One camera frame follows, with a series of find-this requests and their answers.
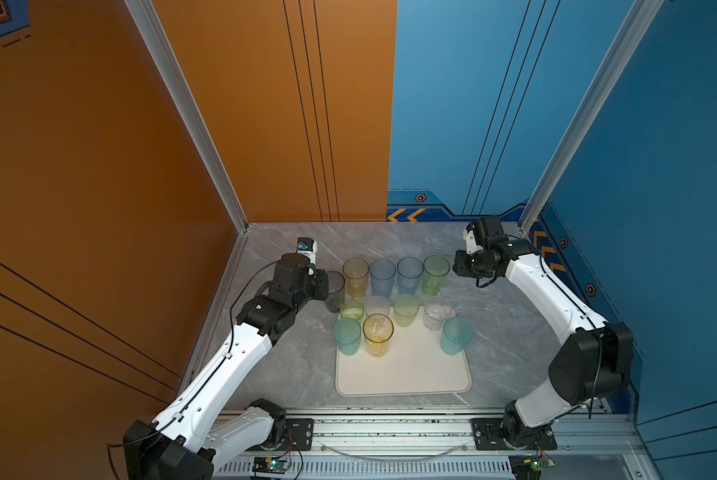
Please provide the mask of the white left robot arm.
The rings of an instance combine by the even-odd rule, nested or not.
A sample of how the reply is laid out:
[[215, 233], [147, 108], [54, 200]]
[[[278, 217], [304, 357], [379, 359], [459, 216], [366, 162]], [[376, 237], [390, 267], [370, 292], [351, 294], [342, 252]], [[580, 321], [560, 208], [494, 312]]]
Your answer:
[[284, 408], [264, 399], [214, 429], [214, 422], [252, 368], [272, 350], [310, 300], [328, 297], [328, 275], [316, 267], [316, 241], [298, 238], [274, 264], [274, 277], [242, 306], [230, 333], [204, 369], [150, 423], [136, 420], [118, 448], [130, 479], [208, 479], [248, 448], [276, 445]]

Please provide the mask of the green tall cup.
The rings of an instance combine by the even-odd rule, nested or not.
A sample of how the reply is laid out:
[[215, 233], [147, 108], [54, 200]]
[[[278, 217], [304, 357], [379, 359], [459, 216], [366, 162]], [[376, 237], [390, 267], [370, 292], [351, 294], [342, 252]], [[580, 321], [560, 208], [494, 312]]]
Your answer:
[[440, 255], [431, 255], [426, 258], [423, 266], [422, 292], [429, 297], [439, 295], [451, 271], [449, 260]]

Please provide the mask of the teal tall cup back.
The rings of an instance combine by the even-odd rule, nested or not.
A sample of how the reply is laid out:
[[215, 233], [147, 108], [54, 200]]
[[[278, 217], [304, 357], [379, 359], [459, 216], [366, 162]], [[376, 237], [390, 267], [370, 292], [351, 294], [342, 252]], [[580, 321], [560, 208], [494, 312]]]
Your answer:
[[353, 356], [361, 345], [362, 325], [354, 318], [340, 318], [332, 328], [336, 348], [346, 356]]

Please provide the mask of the small green cup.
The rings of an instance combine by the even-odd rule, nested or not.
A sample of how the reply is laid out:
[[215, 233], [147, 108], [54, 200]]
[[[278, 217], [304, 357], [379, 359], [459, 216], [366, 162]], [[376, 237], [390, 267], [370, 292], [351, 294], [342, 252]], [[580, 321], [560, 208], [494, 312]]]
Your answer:
[[342, 318], [350, 318], [354, 319], [356, 321], [362, 321], [365, 316], [365, 308], [362, 302], [359, 300], [346, 300], [340, 306], [340, 310], [338, 310], [338, 313], [340, 313], [340, 317]]
[[420, 302], [414, 295], [402, 294], [395, 299], [393, 308], [396, 324], [406, 328], [416, 320], [420, 310]]

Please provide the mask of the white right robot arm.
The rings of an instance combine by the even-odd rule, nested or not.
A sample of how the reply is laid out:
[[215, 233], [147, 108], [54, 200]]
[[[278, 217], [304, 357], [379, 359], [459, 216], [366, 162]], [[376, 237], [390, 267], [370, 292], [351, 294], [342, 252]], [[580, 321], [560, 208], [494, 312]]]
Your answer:
[[536, 446], [558, 418], [627, 389], [634, 359], [630, 328], [586, 305], [552, 272], [540, 250], [506, 234], [497, 216], [472, 221], [463, 238], [466, 248], [456, 252], [454, 272], [474, 278], [478, 288], [508, 280], [544, 316], [561, 344], [548, 379], [505, 407], [496, 432], [509, 449]]

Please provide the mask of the teal tall cup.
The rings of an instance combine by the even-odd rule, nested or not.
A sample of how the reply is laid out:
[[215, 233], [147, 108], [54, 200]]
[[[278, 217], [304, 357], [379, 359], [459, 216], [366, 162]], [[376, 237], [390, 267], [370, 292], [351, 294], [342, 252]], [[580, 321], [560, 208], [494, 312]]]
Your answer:
[[332, 328], [336, 348], [346, 356], [353, 356], [361, 345], [362, 325], [354, 318], [340, 318]]
[[448, 319], [443, 326], [440, 338], [442, 352], [454, 356], [462, 352], [473, 340], [474, 329], [471, 322], [462, 317]]

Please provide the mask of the teal tall cup front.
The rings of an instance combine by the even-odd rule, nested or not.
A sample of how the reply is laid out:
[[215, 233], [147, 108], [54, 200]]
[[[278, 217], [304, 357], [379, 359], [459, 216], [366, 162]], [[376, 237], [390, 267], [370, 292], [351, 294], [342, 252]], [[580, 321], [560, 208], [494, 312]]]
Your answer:
[[462, 352], [473, 340], [474, 329], [471, 322], [462, 317], [448, 319], [443, 326], [440, 338], [442, 352], [454, 356]]

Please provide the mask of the amber tall cup back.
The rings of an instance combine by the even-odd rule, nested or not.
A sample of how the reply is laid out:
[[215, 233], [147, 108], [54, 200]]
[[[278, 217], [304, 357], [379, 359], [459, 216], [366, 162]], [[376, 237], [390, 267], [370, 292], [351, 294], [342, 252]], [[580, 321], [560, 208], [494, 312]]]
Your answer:
[[384, 314], [369, 316], [363, 325], [363, 334], [370, 356], [381, 358], [388, 350], [390, 340], [395, 333], [393, 320]]

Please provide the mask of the grey smoky tall cup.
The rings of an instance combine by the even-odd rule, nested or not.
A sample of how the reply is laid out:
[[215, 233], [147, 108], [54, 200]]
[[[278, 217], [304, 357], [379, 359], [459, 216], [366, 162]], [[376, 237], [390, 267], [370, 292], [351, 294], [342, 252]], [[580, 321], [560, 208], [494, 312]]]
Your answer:
[[324, 300], [324, 305], [328, 311], [338, 313], [344, 303], [344, 298], [346, 298], [346, 291], [344, 291], [346, 280], [344, 280], [344, 275], [338, 271], [328, 271], [326, 276], [328, 276], [328, 298]]

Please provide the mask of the clear dimpled small cup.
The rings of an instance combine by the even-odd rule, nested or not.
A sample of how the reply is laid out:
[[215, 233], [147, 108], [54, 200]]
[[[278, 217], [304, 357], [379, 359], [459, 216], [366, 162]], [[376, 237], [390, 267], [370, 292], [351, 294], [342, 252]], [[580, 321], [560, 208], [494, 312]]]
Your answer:
[[373, 315], [388, 316], [391, 310], [391, 302], [383, 296], [369, 296], [364, 301], [364, 308], [367, 317]]

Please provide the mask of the clear faceted small cup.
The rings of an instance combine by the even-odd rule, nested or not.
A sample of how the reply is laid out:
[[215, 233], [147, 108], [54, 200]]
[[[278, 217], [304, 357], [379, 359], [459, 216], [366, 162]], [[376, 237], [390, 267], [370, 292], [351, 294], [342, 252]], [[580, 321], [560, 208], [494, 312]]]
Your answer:
[[446, 321], [455, 316], [455, 310], [446, 298], [435, 296], [424, 303], [424, 326], [430, 331], [442, 330]]

